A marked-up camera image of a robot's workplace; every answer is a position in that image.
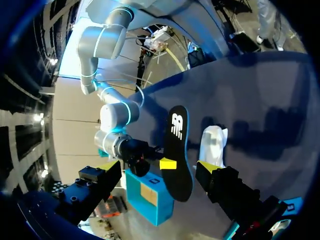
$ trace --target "wall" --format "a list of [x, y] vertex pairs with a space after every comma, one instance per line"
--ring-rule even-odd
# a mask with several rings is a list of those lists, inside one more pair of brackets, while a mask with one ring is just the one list
[[33, 114], [27, 113], [14, 113], [9, 111], [0, 110], [0, 127], [8, 127], [9, 135], [6, 141], [9, 142], [10, 159], [13, 169], [9, 172], [5, 180], [5, 190], [9, 193], [19, 186], [23, 193], [28, 191], [24, 181], [24, 174], [41, 156], [43, 161], [48, 164], [46, 151], [50, 147], [50, 141], [45, 138], [45, 124], [42, 126], [42, 140], [39, 144], [34, 146], [33, 149], [21, 160], [18, 159], [17, 143], [16, 143], [16, 126], [34, 124]]
[[[94, 145], [103, 103], [97, 94], [84, 95], [80, 88], [81, 67], [76, 46], [86, 27], [100, 26], [86, 14], [85, 8], [89, 2], [83, 0], [80, 3], [77, 23], [72, 28], [55, 84], [53, 141], [59, 176], [64, 184], [73, 183], [78, 171], [85, 166], [95, 167], [107, 160], [99, 156], [98, 147]], [[140, 47], [134, 39], [128, 39], [117, 59], [99, 59], [97, 73], [106, 80], [125, 79], [135, 83], [139, 56]], [[112, 82], [112, 85], [125, 97], [132, 95], [136, 88], [123, 81]]]

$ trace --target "new balance logo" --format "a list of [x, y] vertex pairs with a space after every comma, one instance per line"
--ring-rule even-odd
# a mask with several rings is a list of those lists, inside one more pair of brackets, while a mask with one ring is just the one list
[[176, 135], [180, 140], [182, 140], [182, 127], [184, 125], [184, 121], [182, 116], [177, 115], [176, 113], [172, 114], [172, 127], [171, 133]]

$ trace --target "white cable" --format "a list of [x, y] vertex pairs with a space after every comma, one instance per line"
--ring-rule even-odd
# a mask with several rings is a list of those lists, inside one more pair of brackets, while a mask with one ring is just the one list
[[237, 19], [237, 15], [234, 15], [234, 19], [236, 20], [236, 22], [238, 23], [239, 27], [241, 28], [242, 31], [245, 31], [244, 28], [241, 26], [240, 22]]
[[[106, 69], [105, 69], [105, 68], [102, 68], [102, 67], [98, 67], [97, 69], [106, 71]], [[133, 78], [133, 79], [139, 79], [139, 80], [141, 80], [141, 81], [146, 81], [146, 79], [144, 79], [144, 78], [140, 78], [140, 77], [137, 77], [137, 76], [132, 76], [132, 75], [130, 75], [130, 74], [126, 74], [126, 73], [124, 73], [124, 72], [118, 71], [118, 70], [116, 70], [116, 69], [114, 69], [114, 68], [108, 68], [107, 70], [108, 70], [108, 71], [111, 71], [111, 72], [115, 72], [115, 73], [119, 73], [119, 74], [125, 75], [125, 76], [130, 77], [130, 78]]]
[[138, 88], [138, 90], [139, 90], [139, 92], [141, 94], [141, 97], [142, 97], [142, 101], [141, 101], [141, 104], [140, 104], [139, 108], [142, 108], [142, 106], [145, 103], [145, 94], [142, 91], [142, 89], [136, 83], [134, 83], [133, 81], [130, 81], [130, 80], [127, 80], [127, 79], [108, 79], [108, 80], [102, 80], [102, 81], [97, 81], [97, 82], [121, 82], [121, 81], [134, 84]]
[[98, 97], [100, 98], [100, 100], [102, 101], [103, 99], [102, 99], [102, 96], [103, 96], [103, 94], [104, 94], [104, 92], [106, 91], [106, 90], [108, 90], [108, 89], [113, 89], [114, 87], [113, 86], [108, 86], [108, 87], [106, 87], [105, 89], [103, 89], [102, 90], [102, 92], [100, 93], [100, 95], [98, 94]]

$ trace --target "window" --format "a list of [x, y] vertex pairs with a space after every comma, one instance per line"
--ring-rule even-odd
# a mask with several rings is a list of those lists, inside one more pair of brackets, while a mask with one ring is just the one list
[[7, 126], [0, 127], [0, 153], [0, 175], [3, 175], [6, 179], [14, 168], [10, 152], [9, 128]]
[[46, 123], [44, 126], [44, 136], [45, 139], [49, 139], [49, 123]]
[[18, 159], [21, 161], [42, 141], [40, 123], [15, 126], [15, 141]]
[[23, 179], [28, 191], [37, 191], [39, 189], [39, 177], [35, 162], [25, 172]]
[[42, 173], [43, 170], [45, 170], [45, 163], [44, 163], [44, 158], [43, 156], [41, 156], [36, 162], [35, 162], [35, 166], [36, 166], [36, 171], [38, 173]]

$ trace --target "blue box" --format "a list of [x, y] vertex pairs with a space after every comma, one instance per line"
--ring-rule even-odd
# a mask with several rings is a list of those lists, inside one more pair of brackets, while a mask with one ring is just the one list
[[[168, 220], [174, 210], [174, 199], [168, 193], [163, 179], [151, 172], [143, 177], [125, 170], [126, 195], [128, 202], [153, 225], [158, 226]], [[156, 206], [141, 196], [141, 184], [157, 194]]]

